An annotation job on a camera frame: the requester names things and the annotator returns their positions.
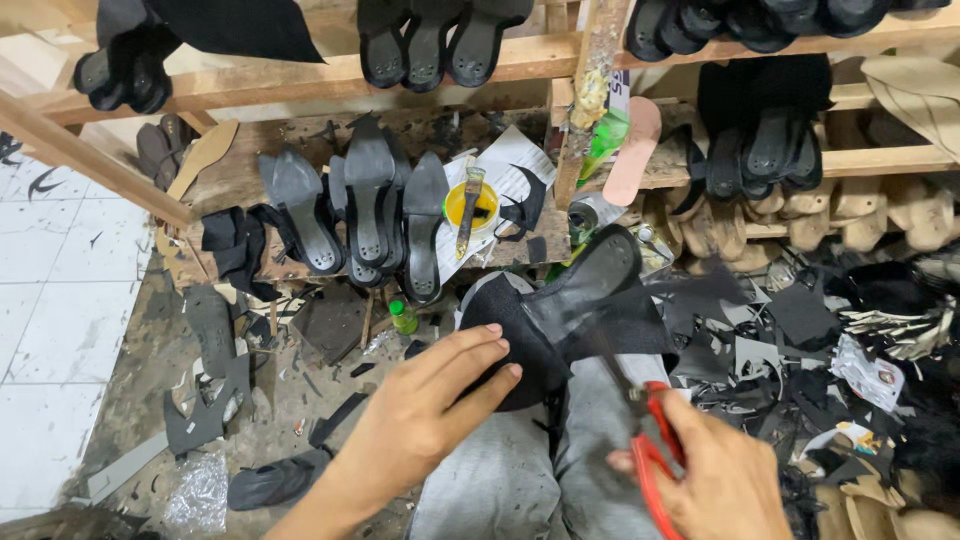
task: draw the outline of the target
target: plastic bag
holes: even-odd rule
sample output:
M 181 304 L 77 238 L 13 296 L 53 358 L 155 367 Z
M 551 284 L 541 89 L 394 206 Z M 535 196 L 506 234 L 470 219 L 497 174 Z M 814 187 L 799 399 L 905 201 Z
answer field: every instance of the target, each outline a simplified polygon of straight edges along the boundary
M 163 522 L 179 538 L 227 532 L 227 458 L 223 451 L 192 454 L 180 466 L 180 485 L 170 496 Z
M 903 372 L 880 358 L 868 360 L 860 344 L 847 334 L 840 336 L 830 372 L 846 379 L 857 395 L 883 410 L 892 412 L 897 406 L 903 389 Z

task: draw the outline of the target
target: beige insole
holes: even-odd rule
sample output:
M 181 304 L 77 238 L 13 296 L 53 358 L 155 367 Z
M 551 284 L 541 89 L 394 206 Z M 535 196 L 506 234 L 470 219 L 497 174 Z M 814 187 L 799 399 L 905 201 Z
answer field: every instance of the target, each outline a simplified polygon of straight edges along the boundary
M 227 120 L 217 124 L 206 135 L 197 139 L 193 143 L 190 153 L 184 158 L 180 172 L 173 183 L 170 184 L 170 188 L 167 189 L 167 194 L 179 201 L 186 190 L 197 180 L 200 171 L 216 163 L 227 153 L 230 145 L 233 144 L 233 138 L 236 137 L 239 127 L 239 120 Z

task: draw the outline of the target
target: white tile floor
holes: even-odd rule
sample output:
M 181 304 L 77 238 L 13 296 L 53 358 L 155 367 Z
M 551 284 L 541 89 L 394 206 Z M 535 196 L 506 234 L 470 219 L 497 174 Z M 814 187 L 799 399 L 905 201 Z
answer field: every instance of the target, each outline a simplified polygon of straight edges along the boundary
M 66 167 L 0 165 L 0 523 L 43 513 L 84 456 L 153 243 L 148 213 Z

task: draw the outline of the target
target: hand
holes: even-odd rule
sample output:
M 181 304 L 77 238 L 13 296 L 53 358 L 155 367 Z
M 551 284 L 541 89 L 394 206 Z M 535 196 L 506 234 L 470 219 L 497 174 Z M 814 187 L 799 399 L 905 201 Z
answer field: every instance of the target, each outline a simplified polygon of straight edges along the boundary
M 686 453 L 686 476 L 679 482 L 654 467 L 677 532 L 686 540 L 792 540 L 770 445 L 698 411 L 679 392 L 661 398 Z M 607 462 L 636 478 L 629 451 L 613 451 Z
M 517 364 L 454 401 L 510 351 L 500 325 L 458 331 L 399 365 L 344 448 L 270 538 L 338 538 L 440 465 L 520 381 Z

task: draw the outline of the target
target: clear plastic bag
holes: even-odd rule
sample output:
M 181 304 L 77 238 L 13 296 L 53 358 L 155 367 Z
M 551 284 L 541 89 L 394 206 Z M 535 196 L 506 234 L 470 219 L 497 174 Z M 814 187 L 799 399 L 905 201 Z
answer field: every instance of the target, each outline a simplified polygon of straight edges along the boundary
M 170 496 L 164 525 L 178 538 L 202 538 L 227 532 L 227 458 L 223 451 L 191 454 L 183 463 L 180 485 Z

